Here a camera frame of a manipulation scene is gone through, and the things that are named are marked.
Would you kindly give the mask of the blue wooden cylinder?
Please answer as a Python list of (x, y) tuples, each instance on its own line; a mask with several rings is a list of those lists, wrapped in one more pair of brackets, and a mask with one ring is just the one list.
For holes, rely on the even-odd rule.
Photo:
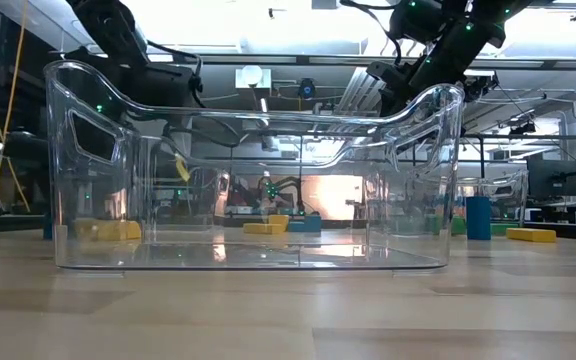
[(491, 203), (488, 197), (466, 198), (466, 227), (469, 240), (491, 240)]

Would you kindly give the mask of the clear plastic bin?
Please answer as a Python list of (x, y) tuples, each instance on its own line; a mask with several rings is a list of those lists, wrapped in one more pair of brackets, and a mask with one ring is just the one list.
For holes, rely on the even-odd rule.
[[(128, 187), (50, 175), (55, 261), (103, 270), (444, 267), (461, 89), (422, 91), (384, 118), (201, 109), (188, 182)], [(270, 215), (322, 218), (320, 233), (257, 235)], [(140, 240), (81, 242), (78, 218), (135, 221)]]
[(453, 216), (466, 219), (466, 198), (485, 196), (491, 203), (492, 223), (518, 223), (523, 226), (528, 193), (528, 171), (519, 170), (498, 178), (457, 180)]

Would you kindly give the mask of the yellow wooden cube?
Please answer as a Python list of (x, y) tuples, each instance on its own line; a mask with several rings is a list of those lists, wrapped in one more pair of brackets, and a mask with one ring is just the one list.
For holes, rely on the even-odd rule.
[(141, 236), (141, 227), (135, 221), (109, 220), (103, 221), (98, 225), (98, 241), (140, 240)]
[(101, 221), (93, 218), (78, 218), (73, 222), (75, 237), (81, 242), (96, 242), (98, 240)]

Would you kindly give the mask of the black monitor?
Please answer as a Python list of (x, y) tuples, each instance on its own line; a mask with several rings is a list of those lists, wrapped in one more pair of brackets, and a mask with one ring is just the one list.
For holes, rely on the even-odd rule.
[(576, 196), (576, 162), (530, 159), (527, 161), (528, 194), (536, 199)]

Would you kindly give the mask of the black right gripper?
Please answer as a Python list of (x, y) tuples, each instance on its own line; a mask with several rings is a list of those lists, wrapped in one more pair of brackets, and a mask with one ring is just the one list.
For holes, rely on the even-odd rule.
[(401, 111), (418, 94), (418, 90), (410, 84), (417, 69), (416, 63), (396, 65), (374, 61), (368, 66), (367, 73), (384, 83), (384, 88), (379, 91), (381, 96), (380, 117), (387, 117)]

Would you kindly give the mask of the yellow tag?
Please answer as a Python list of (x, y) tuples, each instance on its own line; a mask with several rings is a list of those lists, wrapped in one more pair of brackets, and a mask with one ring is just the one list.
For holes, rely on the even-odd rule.
[(184, 182), (188, 182), (191, 175), (190, 175), (190, 172), (187, 168), (186, 161), (185, 161), (184, 157), (180, 154), (175, 155), (175, 168), (177, 170), (177, 173), (179, 174), (179, 177)]

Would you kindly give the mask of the white round lamp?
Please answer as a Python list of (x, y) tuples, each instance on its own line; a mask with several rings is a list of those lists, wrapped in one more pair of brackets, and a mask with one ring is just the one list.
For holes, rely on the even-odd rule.
[(272, 72), (258, 65), (245, 65), (235, 70), (236, 89), (271, 89)]

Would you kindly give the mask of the small blue device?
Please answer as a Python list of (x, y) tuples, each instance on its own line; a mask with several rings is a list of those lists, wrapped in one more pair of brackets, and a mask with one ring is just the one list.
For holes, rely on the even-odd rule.
[(302, 78), (297, 91), (300, 99), (309, 100), (316, 96), (316, 86), (312, 78)]

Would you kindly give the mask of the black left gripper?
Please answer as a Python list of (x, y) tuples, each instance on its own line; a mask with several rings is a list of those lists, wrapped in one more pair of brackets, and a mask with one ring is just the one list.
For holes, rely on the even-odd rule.
[(188, 114), (152, 112), (155, 107), (193, 108), (192, 95), (198, 77), (189, 68), (162, 70), (147, 67), (135, 77), (135, 101), (148, 108), (135, 116), (139, 138), (139, 164), (149, 176), (179, 176), (175, 155), (187, 160), (197, 129)]

